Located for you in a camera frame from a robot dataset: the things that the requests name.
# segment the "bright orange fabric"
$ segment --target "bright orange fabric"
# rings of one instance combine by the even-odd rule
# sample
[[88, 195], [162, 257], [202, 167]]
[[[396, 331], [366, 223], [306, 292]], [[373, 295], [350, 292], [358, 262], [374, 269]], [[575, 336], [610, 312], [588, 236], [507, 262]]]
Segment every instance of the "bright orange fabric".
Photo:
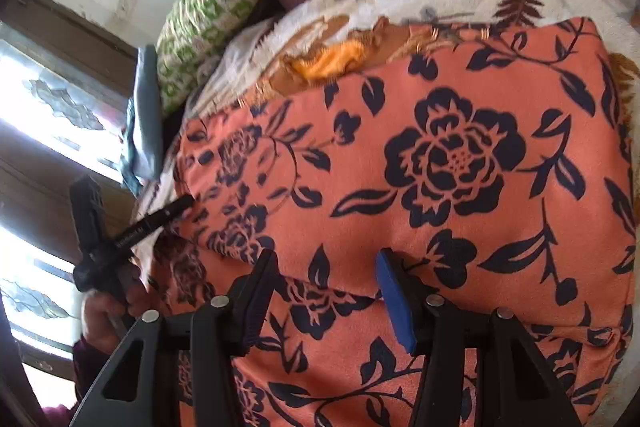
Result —
[[380, 301], [374, 256], [391, 247], [457, 306], [511, 307], [586, 421], [630, 338], [628, 147], [590, 20], [494, 28], [191, 121], [175, 180], [197, 201], [158, 240], [150, 285], [166, 311], [192, 311], [273, 248], [283, 278], [236, 360], [246, 423], [401, 427], [422, 361]]

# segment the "blue gripper pad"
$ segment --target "blue gripper pad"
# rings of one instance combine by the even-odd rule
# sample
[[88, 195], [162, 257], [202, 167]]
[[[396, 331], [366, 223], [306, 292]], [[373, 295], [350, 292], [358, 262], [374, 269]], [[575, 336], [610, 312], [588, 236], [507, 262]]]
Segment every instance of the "blue gripper pad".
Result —
[[406, 352], [412, 353], [417, 339], [414, 334], [411, 309], [388, 256], [389, 253], [383, 250], [376, 255], [376, 279], [385, 299], [386, 312], [391, 319], [396, 339]]

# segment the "hand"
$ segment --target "hand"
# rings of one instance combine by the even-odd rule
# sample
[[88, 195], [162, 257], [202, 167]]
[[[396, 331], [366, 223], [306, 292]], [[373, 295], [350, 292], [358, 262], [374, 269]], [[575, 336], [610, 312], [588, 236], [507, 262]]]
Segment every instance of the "hand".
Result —
[[127, 289], [127, 302], [124, 305], [108, 293], [92, 290], [86, 294], [82, 302], [82, 335], [87, 343], [96, 349], [110, 355], [113, 353], [120, 338], [111, 324], [108, 315], [122, 317], [125, 311], [132, 317], [140, 317], [151, 308], [151, 299], [140, 277], [140, 268], [131, 265], [133, 283]]

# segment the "purple sleeve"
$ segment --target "purple sleeve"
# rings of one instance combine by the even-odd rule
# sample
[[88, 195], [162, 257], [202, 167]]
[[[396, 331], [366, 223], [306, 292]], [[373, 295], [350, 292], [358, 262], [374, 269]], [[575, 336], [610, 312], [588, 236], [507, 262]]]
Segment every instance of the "purple sleeve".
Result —
[[78, 409], [78, 405], [89, 391], [91, 384], [100, 373], [104, 364], [109, 360], [105, 355], [81, 337], [74, 345], [74, 369], [76, 372], [76, 398], [78, 403], [70, 410], [63, 405], [45, 407], [44, 414], [51, 423], [51, 427], [68, 427]]

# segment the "orange floral fabric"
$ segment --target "orange floral fabric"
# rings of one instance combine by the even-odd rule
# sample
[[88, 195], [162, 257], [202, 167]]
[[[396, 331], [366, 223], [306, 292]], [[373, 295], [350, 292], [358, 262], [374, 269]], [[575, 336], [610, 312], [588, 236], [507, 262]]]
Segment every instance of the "orange floral fabric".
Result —
[[[234, 362], [245, 423], [402, 427], [422, 359], [396, 342], [376, 285], [390, 247], [457, 306], [512, 308], [586, 422], [631, 334], [620, 107], [596, 27], [577, 18], [193, 120], [174, 177], [196, 204], [159, 238], [150, 286], [165, 312], [192, 311], [273, 248], [267, 321]], [[475, 383], [469, 351], [462, 425]]]

